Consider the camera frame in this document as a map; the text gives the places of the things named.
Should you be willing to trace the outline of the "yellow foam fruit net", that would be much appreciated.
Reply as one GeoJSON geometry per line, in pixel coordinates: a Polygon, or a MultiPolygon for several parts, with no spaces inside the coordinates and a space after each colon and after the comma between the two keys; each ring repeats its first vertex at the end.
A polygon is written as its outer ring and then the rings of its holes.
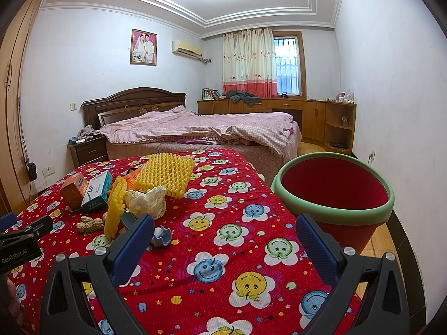
{"type": "Polygon", "coordinates": [[[152,154],[136,176],[133,186],[141,192],[163,186],[167,196],[180,199],[186,192],[194,168],[195,162],[191,157],[173,153],[152,154]]]}

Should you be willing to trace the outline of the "pink quilt on bed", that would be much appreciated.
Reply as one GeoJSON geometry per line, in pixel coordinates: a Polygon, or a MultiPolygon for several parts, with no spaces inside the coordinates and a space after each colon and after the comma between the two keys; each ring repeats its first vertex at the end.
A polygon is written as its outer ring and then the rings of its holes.
{"type": "Polygon", "coordinates": [[[255,143],[283,155],[298,133],[288,113],[229,113],[198,115],[185,107],[149,111],[140,116],[102,126],[99,131],[112,144],[137,144],[162,140],[199,140],[238,144],[255,143]]]}

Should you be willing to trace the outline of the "wall air conditioner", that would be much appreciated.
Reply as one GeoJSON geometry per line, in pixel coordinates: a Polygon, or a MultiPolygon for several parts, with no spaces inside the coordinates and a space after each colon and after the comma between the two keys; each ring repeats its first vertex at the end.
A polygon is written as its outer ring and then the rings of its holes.
{"type": "Polygon", "coordinates": [[[186,58],[191,58],[197,61],[203,60],[201,48],[182,42],[180,40],[172,41],[172,52],[176,55],[180,55],[186,58]]]}

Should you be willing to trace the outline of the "wooden wardrobe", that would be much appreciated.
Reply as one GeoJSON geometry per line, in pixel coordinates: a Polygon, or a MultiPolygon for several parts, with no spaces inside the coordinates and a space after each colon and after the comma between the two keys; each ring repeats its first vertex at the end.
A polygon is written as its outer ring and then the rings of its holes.
{"type": "Polygon", "coordinates": [[[1,213],[20,213],[35,194],[20,134],[20,75],[42,0],[26,0],[1,41],[1,213]]]}

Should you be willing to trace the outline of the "framed wedding photo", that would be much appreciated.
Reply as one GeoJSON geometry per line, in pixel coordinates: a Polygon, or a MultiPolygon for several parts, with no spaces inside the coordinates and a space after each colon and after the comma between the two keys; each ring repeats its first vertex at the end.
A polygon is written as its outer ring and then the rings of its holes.
{"type": "Polygon", "coordinates": [[[157,43],[157,34],[132,29],[130,64],[155,67],[157,65],[157,43]]]}

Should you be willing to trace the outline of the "orange foam net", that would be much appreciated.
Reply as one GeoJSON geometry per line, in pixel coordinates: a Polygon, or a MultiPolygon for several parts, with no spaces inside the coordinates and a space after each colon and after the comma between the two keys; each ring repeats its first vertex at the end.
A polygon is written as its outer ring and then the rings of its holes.
{"type": "Polygon", "coordinates": [[[141,172],[142,167],[139,167],[138,169],[132,168],[129,169],[126,173],[126,175],[123,177],[127,183],[127,190],[128,191],[137,191],[137,188],[135,186],[136,178],[138,177],[139,173],[141,172]]]}

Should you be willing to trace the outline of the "small yellow foam net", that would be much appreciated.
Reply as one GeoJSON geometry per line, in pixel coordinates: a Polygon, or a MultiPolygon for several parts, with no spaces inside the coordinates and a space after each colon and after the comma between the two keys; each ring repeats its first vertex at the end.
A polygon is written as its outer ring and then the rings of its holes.
{"type": "Polygon", "coordinates": [[[118,233],[120,217],[125,210],[124,198],[127,192],[127,180],[123,176],[115,179],[108,197],[108,212],[104,223],[104,234],[114,239],[118,233]]]}

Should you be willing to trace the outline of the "window with bars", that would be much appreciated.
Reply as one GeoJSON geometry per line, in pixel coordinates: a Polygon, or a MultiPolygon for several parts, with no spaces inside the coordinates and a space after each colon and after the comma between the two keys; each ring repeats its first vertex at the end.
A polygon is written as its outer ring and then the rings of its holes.
{"type": "Polygon", "coordinates": [[[277,93],[307,98],[304,42],[301,31],[274,32],[277,93]]]}

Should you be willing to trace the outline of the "orange cardboard box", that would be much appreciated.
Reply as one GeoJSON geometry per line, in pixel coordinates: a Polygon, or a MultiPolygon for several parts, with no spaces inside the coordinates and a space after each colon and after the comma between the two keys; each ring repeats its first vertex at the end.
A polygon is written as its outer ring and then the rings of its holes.
{"type": "Polygon", "coordinates": [[[66,200],[69,208],[75,211],[81,208],[87,187],[88,181],[84,175],[75,173],[63,183],[60,194],[66,200]]]}

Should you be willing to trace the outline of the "white teal cardboard box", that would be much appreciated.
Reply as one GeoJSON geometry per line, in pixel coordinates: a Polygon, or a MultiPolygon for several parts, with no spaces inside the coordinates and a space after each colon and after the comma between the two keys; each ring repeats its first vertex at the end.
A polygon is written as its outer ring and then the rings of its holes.
{"type": "Polygon", "coordinates": [[[107,201],[107,192],[111,189],[112,176],[106,170],[89,181],[86,189],[81,208],[85,212],[94,212],[96,209],[103,207],[107,201]]]}

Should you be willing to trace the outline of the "red smiley flower blanket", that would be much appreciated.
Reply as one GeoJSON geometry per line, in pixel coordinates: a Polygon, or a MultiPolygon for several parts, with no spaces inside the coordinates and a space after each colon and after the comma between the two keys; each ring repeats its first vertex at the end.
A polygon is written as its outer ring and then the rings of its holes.
{"type": "MultiPolygon", "coordinates": [[[[235,150],[194,150],[185,194],[166,197],[156,221],[171,230],[163,247],[149,247],[120,293],[149,334],[301,334],[331,292],[299,243],[295,217],[255,168],[235,150]]],[[[51,216],[53,229],[41,254],[12,269],[29,334],[39,333],[42,297],[56,254],[88,256],[113,240],[84,235],[60,194],[75,173],[85,179],[108,171],[112,178],[146,165],[149,156],[80,166],[18,214],[11,231],[51,216]]]]}

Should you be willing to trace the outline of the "brown wooden bed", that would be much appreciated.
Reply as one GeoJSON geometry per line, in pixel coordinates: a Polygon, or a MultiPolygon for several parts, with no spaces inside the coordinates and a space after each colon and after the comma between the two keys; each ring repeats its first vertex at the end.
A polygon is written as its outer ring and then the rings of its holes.
{"type": "Polygon", "coordinates": [[[297,112],[260,100],[199,101],[204,113],[186,109],[186,94],[138,87],[106,98],[84,101],[86,126],[99,132],[105,156],[136,157],[157,152],[234,149],[272,182],[279,169],[296,158],[302,135],[297,112]]]}

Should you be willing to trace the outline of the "dark wooden nightstand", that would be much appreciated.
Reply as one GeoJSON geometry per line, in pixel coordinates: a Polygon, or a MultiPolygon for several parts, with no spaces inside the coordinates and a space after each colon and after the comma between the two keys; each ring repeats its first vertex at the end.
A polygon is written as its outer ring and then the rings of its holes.
{"type": "Polygon", "coordinates": [[[71,144],[67,147],[70,150],[73,165],[75,168],[93,162],[104,162],[108,160],[108,153],[106,148],[106,137],[99,135],[90,140],[71,144]]]}

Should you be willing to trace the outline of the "cream and red curtain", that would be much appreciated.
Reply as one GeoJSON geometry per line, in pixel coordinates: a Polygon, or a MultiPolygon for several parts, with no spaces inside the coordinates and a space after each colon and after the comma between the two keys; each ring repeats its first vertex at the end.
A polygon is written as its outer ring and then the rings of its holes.
{"type": "Polygon", "coordinates": [[[223,35],[223,91],[242,91],[259,98],[277,93],[272,29],[240,30],[223,35]]]}

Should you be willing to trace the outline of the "cream plastic bag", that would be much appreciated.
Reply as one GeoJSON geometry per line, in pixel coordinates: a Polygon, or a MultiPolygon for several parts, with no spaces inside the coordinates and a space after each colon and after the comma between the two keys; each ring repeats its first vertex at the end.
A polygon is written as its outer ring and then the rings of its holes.
{"type": "Polygon", "coordinates": [[[164,186],[149,189],[145,194],[140,191],[127,191],[125,194],[127,211],[137,218],[141,214],[147,214],[157,220],[166,212],[165,194],[164,186]]]}

